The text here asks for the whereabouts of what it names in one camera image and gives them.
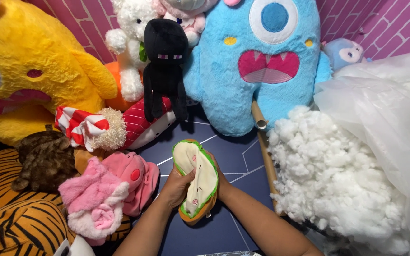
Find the green leaf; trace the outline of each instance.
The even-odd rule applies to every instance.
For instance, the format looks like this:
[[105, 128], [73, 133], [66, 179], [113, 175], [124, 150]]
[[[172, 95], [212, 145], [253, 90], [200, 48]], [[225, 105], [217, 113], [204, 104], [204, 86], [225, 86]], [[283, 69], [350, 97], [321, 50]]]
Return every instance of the green leaf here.
[[145, 44], [143, 42], [140, 42], [139, 57], [143, 62], [147, 61], [148, 59], [147, 53], [145, 52]]

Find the yellow cheek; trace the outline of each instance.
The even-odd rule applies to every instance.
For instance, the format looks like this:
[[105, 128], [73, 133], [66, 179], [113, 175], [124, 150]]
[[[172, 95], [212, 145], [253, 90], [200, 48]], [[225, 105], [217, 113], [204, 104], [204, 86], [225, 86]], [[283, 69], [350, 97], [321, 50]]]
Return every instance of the yellow cheek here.
[[312, 40], [311, 39], [306, 40], [305, 45], [308, 46], [308, 47], [311, 47], [312, 46]]
[[234, 45], [236, 43], [236, 38], [228, 37], [228, 38], [224, 39], [224, 43], [227, 44], [228, 46]]

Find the blue cyclops monster plush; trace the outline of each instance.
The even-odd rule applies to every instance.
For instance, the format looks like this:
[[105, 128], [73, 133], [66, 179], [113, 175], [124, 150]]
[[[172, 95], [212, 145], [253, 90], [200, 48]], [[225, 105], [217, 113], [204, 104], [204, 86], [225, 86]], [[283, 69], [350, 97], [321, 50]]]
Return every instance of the blue cyclops monster plush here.
[[183, 71], [186, 93], [224, 135], [252, 130], [253, 97], [273, 128], [311, 102], [315, 83], [331, 78], [319, 39], [315, 0], [219, 1]]

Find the black enderman plush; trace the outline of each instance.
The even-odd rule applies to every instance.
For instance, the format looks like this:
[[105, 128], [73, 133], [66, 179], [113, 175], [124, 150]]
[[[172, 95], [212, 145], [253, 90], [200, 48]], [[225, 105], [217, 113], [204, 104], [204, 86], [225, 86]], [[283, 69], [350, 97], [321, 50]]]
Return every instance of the black enderman plush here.
[[186, 92], [179, 66], [188, 57], [188, 38], [183, 28], [173, 20], [150, 20], [145, 28], [144, 46], [151, 61], [144, 70], [145, 118], [152, 122], [162, 116], [162, 96], [166, 96], [175, 117], [186, 120]]

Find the brown plush toy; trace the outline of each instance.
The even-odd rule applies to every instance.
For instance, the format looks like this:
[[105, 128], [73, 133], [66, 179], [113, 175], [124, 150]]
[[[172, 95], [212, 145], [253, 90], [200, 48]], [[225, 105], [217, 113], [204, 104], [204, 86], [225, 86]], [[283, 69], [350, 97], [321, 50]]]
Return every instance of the brown plush toy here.
[[22, 169], [12, 182], [13, 190], [58, 193], [66, 179], [74, 177], [74, 148], [61, 132], [43, 131], [22, 139], [16, 146]]

